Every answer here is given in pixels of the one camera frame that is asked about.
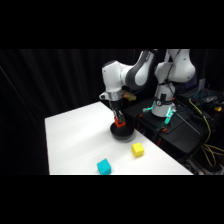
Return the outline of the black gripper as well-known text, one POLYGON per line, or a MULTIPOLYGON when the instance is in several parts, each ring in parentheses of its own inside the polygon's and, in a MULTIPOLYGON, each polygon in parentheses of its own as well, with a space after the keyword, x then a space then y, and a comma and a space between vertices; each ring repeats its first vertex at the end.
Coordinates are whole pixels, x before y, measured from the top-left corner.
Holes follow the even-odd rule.
POLYGON ((122 105, 123 105, 123 103, 122 103, 121 99, 119 99, 117 101, 111 101, 110 102, 110 107, 114 111, 115 116, 116 116, 116 117, 114 117, 116 125, 119 124, 119 121, 117 119, 119 117, 120 117, 120 123, 125 122, 125 116, 124 116, 124 114, 122 114, 122 105))

